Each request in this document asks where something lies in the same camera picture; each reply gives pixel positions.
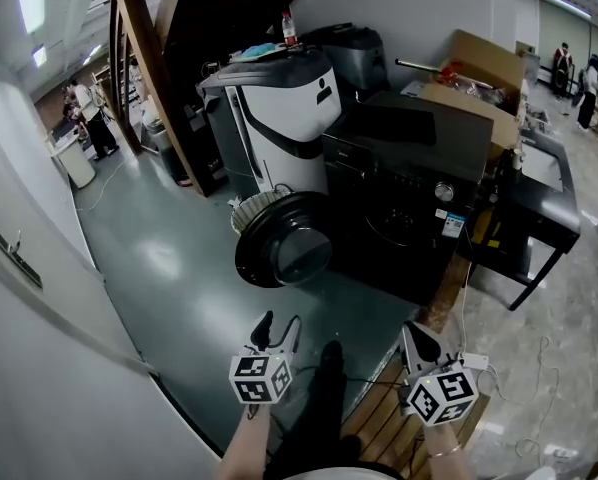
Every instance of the person's leg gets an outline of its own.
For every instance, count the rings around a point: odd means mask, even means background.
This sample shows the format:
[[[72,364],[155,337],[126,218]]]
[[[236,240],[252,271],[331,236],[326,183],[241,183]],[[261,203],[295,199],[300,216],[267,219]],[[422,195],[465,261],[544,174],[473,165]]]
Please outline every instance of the person's leg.
[[[101,110],[97,112],[95,117],[92,118],[92,121],[97,123],[96,126],[97,130],[99,131],[102,144],[106,146],[109,150],[117,148],[117,141],[115,140],[115,137],[114,135],[112,135],[112,132],[110,131],[108,126],[106,126],[106,122],[103,118],[103,112]]]
[[[92,120],[90,120],[86,124],[86,129],[88,130],[88,135],[90,135],[90,141],[92,142],[92,145],[94,146],[95,151],[97,152],[97,157],[95,158],[95,160],[101,160],[102,158],[105,158],[107,155],[106,148],[103,147],[103,144],[101,142],[101,137],[99,136],[99,130],[97,128],[97,125]]]
[[[583,103],[579,109],[579,117],[577,118],[578,123],[582,128],[588,129],[590,126],[590,120],[595,111],[595,96],[590,92],[586,92],[584,95]]]
[[[586,113],[584,115],[584,119],[583,119],[583,122],[581,123],[581,126],[583,126],[587,130],[588,127],[590,126],[590,121],[592,120],[592,116],[595,113],[595,103],[597,102],[597,98],[591,92],[586,93],[586,98],[587,98],[587,101],[584,101],[584,104],[587,105]]]
[[[563,85],[561,86],[561,97],[568,97],[568,73],[564,73]]]
[[[341,345],[332,341],[321,353],[306,407],[266,467],[265,480],[341,465],[338,449],[346,382]]]
[[[561,70],[557,70],[554,76],[554,89],[553,92],[555,93],[555,96],[557,96],[557,98],[561,98],[563,96],[563,76],[564,73]]]

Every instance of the person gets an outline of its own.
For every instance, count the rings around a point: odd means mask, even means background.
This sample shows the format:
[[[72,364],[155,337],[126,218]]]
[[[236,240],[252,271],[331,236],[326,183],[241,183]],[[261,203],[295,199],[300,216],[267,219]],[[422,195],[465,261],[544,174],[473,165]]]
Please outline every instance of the person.
[[[70,103],[64,103],[63,105],[63,117],[77,126],[77,134],[79,135],[79,141],[83,142],[88,138],[88,129],[86,128],[86,121],[79,113],[79,106],[72,105]]]
[[[141,71],[139,70],[139,63],[137,62],[137,59],[132,59],[130,61],[128,76],[135,87],[135,91],[137,91],[139,103],[143,103],[146,99],[146,86],[143,83],[143,78],[141,77]]]
[[[70,85],[72,91],[77,97],[77,101],[79,102],[79,113],[86,120],[86,129],[88,130],[88,135],[90,135],[92,145],[95,147],[95,151],[97,152],[97,156],[94,158],[94,160],[95,162],[98,162],[107,155],[112,155],[115,151],[117,151],[119,149],[119,145],[106,126],[103,113],[101,112],[101,109],[95,105],[88,88],[85,85],[78,83],[77,80],[74,79],[70,82]]]
[[[306,406],[267,466],[270,406],[247,408],[217,480],[402,479],[388,466],[360,461],[361,442],[356,436],[340,439],[347,384],[343,363],[339,342],[328,343],[308,387]],[[433,480],[476,480],[449,424],[424,427],[424,437]]]
[[[583,103],[579,108],[579,117],[577,118],[577,126],[581,130],[587,130],[590,126],[590,120],[595,113],[595,104],[597,102],[598,91],[598,56],[593,54],[590,56],[588,66],[583,76],[584,96]]]
[[[552,64],[552,90],[558,98],[568,95],[568,73],[572,66],[572,55],[568,51],[568,43],[561,43],[555,51]]]

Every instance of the table leg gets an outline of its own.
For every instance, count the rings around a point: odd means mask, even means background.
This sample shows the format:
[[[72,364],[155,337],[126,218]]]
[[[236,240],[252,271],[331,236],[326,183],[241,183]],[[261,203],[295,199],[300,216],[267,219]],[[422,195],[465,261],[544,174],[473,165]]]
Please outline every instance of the table leg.
[[[525,301],[528,298],[528,296],[535,290],[535,288],[539,286],[539,283],[543,281],[544,277],[548,275],[548,272],[552,270],[552,267],[554,267],[557,261],[559,261],[559,258],[561,258],[562,254],[563,253],[561,251],[555,249],[555,251],[551,254],[550,258],[548,258],[548,261],[546,261],[543,267],[541,267],[541,270],[539,271],[537,276],[532,280],[532,283],[530,283],[526,287],[526,289],[523,292],[521,292],[521,295],[517,297],[517,300],[510,304],[508,310],[514,311],[519,306],[521,306],[523,301]]]

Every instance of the black washing machine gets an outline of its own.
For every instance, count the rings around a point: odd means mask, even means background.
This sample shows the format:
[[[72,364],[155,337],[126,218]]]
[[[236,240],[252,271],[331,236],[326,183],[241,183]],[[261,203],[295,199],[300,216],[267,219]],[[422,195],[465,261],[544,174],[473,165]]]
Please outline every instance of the black washing machine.
[[[258,286],[296,284],[326,264],[417,304],[436,293],[472,210],[492,121],[388,92],[322,136],[329,196],[262,211],[236,255]]]

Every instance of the black pants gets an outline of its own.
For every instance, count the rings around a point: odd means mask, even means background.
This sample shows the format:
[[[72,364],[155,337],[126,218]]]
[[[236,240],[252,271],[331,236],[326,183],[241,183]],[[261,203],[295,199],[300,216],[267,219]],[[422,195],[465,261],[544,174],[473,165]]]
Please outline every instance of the black pants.
[[[568,96],[568,73],[557,70],[553,75],[553,91],[560,98]]]
[[[584,95],[583,103],[579,108],[579,117],[577,118],[577,121],[586,130],[590,126],[590,120],[592,119],[592,115],[595,113],[596,101],[597,97],[594,94],[592,94],[591,92],[586,92]]]
[[[345,439],[340,441],[346,383],[346,376],[341,372],[333,373],[322,367],[315,371],[306,407],[270,460],[264,480],[282,480],[336,467],[372,469],[403,480],[388,466],[360,462],[360,450],[354,453],[354,446],[346,446]]]
[[[112,133],[110,133],[110,130],[106,126],[106,122],[103,120],[103,113],[101,110],[88,121],[86,128],[88,129],[90,140],[95,147],[98,157],[103,158],[106,156],[107,153],[105,148],[110,150],[117,145],[117,141]]]

